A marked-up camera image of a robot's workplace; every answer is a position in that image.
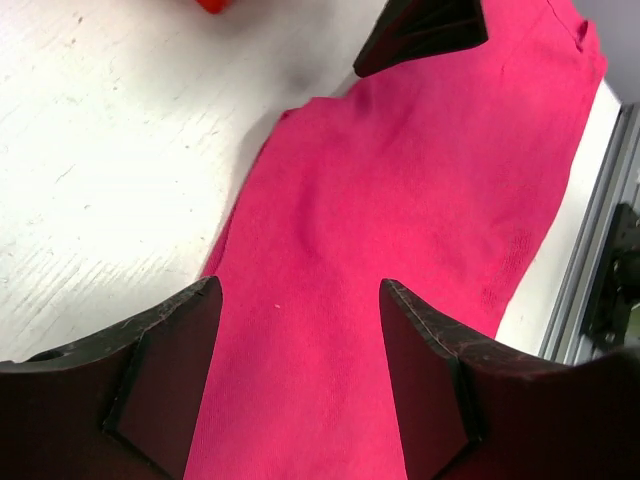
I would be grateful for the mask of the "pink trousers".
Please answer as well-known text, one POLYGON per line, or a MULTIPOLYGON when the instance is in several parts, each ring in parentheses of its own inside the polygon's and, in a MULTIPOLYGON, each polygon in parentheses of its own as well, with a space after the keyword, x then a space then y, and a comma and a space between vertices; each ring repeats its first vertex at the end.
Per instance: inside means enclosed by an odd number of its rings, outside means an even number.
POLYGON ((218 337, 186 477, 401 479, 379 317, 393 278, 494 336, 561 205, 606 71, 569 1, 286 112, 205 267, 218 337))

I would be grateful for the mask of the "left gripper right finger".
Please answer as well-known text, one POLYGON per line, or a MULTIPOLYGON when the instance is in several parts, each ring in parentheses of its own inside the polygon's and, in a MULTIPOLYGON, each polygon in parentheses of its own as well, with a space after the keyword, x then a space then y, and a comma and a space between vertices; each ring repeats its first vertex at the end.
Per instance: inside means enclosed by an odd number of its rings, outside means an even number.
POLYGON ((577 366, 499 343, 395 280, 380 286, 411 479, 635 479, 639 352, 577 366))

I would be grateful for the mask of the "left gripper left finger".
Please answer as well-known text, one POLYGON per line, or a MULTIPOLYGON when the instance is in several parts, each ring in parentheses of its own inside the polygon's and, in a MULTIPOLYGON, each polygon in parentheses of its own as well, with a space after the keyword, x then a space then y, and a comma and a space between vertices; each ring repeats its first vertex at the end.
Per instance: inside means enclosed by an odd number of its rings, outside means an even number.
POLYGON ((215 277, 30 359, 1 365, 5 479, 185 475, 223 303, 215 277))

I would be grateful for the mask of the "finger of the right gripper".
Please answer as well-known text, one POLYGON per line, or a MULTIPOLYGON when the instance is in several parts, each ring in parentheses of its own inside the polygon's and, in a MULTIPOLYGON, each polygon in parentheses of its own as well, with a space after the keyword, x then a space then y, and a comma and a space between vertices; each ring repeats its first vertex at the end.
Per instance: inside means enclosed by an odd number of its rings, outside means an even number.
POLYGON ((395 65, 488 40, 479 0, 389 0, 353 63, 365 78, 395 65))

